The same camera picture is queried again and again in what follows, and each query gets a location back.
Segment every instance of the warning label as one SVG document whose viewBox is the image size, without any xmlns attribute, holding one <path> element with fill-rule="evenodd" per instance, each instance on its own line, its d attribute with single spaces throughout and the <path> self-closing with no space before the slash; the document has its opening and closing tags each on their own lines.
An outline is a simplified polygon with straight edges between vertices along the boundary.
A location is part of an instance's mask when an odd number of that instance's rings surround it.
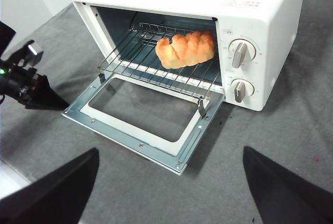
<svg viewBox="0 0 333 224">
<path fill-rule="evenodd" d="M 261 3 L 251 0 L 228 0 L 222 3 L 223 7 L 238 7 L 238 8 L 258 8 Z"/>
</svg>

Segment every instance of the oven door metal frame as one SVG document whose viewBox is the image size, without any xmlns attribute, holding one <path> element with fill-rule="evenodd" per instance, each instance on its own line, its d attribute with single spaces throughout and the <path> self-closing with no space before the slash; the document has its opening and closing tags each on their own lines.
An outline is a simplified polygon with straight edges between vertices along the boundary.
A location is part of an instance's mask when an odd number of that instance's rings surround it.
<svg viewBox="0 0 333 224">
<path fill-rule="evenodd" d="M 112 121 L 106 121 L 104 117 L 98 117 L 98 114 L 92 114 L 89 116 L 87 114 L 87 112 L 89 112 L 89 110 L 87 110 L 87 105 L 89 101 L 113 78 L 122 79 L 124 81 L 135 83 L 140 86 L 144 86 L 165 94 L 177 96 L 190 102 L 194 102 L 194 98 L 152 84 L 140 82 L 117 73 L 105 71 L 104 75 L 106 78 L 104 82 L 101 83 L 100 78 L 97 77 L 90 84 L 90 86 L 86 90 L 84 90 L 82 94 L 77 97 L 77 99 L 66 110 L 62 112 L 62 115 L 118 143 L 119 145 L 130 149 L 131 151 L 147 158 L 148 160 L 159 164 L 160 166 L 172 171 L 173 173 L 181 175 L 186 168 L 187 163 L 191 155 L 193 154 L 195 148 L 197 147 L 200 139 L 204 135 L 208 125 L 213 120 L 217 110 L 221 106 L 224 100 L 224 94 L 210 91 L 210 96 L 205 98 L 203 102 L 203 105 L 207 111 L 206 115 L 202 118 L 200 117 L 199 111 L 196 111 L 195 115 L 193 116 L 192 120 L 184 131 L 186 133 L 182 135 L 183 139 L 181 140 L 181 142 L 177 143 L 180 140 L 174 143 L 166 141 L 169 142 L 171 145 L 178 145 L 178 151 L 171 154 L 172 152 L 170 151 L 167 152 L 163 151 L 160 148 L 154 147 L 153 143 L 151 142 L 149 144 L 149 142 L 145 142 L 145 140 L 133 137 L 128 133 L 123 132 L 123 129 L 121 130 L 116 126 L 109 125 L 108 123 L 111 123 Z M 120 122 L 122 123 L 122 125 L 125 125 L 125 128 L 134 127 L 126 122 Z M 140 136 L 142 136 L 143 133 L 145 133 L 145 131 L 141 130 Z"/>
</svg>

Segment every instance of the open oven door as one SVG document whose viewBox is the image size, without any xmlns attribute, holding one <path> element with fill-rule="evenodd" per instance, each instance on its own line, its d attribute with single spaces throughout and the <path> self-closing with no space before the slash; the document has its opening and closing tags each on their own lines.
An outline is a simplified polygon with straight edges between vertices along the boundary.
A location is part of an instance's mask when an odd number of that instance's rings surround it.
<svg viewBox="0 0 333 224">
<path fill-rule="evenodd" d="M 218 55 L 181 69 L 161 66 L 156 41 L 176 30 L 145 23 L 131 30 L 62 114 L 180 175 L 224 93 Z"/>
</svg>

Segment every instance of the knob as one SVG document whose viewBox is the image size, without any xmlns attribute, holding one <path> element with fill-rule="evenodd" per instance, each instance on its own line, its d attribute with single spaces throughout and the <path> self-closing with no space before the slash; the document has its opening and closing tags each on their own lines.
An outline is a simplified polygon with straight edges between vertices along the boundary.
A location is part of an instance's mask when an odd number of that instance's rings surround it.
<svg viewBox="0 0 333 224">
<path fill-rule="evenodd" d="M 237 82 L 235 91 L 235 101 L 241 103 L 246 96 L 245 84 L 243 82 Z"/>
<path fill-rule="evenodd" d="M 241 63 L 244 61 L 245 54 L 248 51 L 246 43 L 239 43 L 234 53 L 233 67 L 238 69 Z"/>
<path fill-rule="evenodd" d="M 229 53 L 233 56 L 233 67 L 237 69 L 243 62 L 254 59 L 255 48 L 249 41 L 238 39 L 231 42 Z"/>
<path fill-rule="evenodd" d="M 235 79 L 231 86 L 234 88 L 235 101 L 241 103 L 246 96 L 251 96 L 254 93 L 253 85 L 244 79 Z"/>
</svg>

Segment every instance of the oven door hinge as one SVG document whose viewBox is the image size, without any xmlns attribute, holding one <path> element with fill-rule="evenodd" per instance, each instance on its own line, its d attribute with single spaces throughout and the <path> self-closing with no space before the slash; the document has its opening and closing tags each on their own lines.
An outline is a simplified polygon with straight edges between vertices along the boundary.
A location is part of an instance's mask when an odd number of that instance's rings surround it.
<svg viewBox="0 0 333 224">
<path fill-rule="evenodd" d="M 198 99 L 198 110 L 199 110 L 199 114 L 201 115 L 201 118 L 204 118 L 204 116 L 207 114 L 207 111 L 203 106 L 203 97 L 202 96 Z"/>
<path fill-rule="evenodd" d="M 98 77 L 101 84 L 105 82 L 105 75 L 103 70 L 99 69 Z"/>
</svg>

